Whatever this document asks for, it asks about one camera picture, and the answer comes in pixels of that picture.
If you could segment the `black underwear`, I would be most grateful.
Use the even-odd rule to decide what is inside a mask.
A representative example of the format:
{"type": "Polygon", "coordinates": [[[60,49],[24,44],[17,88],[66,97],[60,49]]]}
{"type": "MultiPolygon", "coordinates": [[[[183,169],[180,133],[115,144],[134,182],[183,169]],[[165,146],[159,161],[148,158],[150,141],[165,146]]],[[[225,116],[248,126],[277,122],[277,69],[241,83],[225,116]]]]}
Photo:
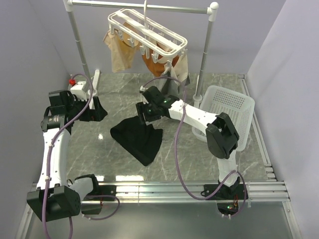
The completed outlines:
{"type": "Polygon", "coordinates": [[[163,130],[141,123],[138,116],[126,118],[110,129],[112,138],[143,166],[150,165],[162,143],[163,130]]]}

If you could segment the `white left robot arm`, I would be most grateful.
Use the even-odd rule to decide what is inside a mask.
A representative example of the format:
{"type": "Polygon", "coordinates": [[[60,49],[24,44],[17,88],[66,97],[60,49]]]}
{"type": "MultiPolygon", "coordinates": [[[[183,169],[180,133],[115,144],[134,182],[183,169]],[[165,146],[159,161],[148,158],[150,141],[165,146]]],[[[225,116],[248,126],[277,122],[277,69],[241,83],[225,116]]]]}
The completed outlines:
{"type": "Polygon", "coordinates": [[[49,93],[41,129],[44,139],[42,170],[36,190],[27,194],[27,204],[41,221],[49,222],[80,214],[86,197],[96,200],[101,193],[94,174],[75,178],[67,184],[66,161],[71,130],[76,120],[102,121],[107,112],[97,96],[91,97],[94,108],[68,90],[49,93]]]}

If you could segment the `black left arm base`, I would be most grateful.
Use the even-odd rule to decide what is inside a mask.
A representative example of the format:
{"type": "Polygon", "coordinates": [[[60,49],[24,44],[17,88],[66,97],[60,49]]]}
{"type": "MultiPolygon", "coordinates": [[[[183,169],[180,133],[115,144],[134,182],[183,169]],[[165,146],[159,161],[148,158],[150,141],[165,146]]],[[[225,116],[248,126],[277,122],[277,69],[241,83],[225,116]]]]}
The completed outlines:
{"type": "Polygon", "coordinates": [[[108,202],[118,201],[115,199],[117,186],[102,185],[99,186],[98,191],[89,193],[84,197],[81,203],[81,213],[88,216],[99,215],[103,208],[106,208],[108,202]]]}

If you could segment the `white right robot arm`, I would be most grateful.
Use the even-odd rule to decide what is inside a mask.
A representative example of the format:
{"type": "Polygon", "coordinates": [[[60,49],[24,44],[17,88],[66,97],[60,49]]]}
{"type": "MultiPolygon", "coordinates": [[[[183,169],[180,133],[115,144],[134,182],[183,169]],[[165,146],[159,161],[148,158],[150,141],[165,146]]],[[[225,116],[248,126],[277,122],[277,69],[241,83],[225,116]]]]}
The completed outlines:
{"type": "Polygon", "coordinates": [[[220,195],[231,199],[240,183],[237,174],[236,149],[239,134],[226,113],[213,114],[187,104],[175,96],[164,96],[157,87],[140,87],[145,101],[136,104],[138,116],[143,123],[166,117],[186,123],[206,136],[210,153],[217,158],[220,195]]]}

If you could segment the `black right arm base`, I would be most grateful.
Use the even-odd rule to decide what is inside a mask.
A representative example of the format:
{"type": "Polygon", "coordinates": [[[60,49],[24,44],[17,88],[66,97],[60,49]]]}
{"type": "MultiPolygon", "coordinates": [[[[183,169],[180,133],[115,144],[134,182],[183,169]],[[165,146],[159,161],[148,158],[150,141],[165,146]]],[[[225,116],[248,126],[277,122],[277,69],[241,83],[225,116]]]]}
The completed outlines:
{"type": "Polygon", "coordinates": [[[221,188],[208,200],[217,201],[217,209],[222,216],[233,217],[240,212],[239,201],[243,203],[248,199],[246,185],[240,183],[240,179],[231,187],[222,185],[221,188]]]}

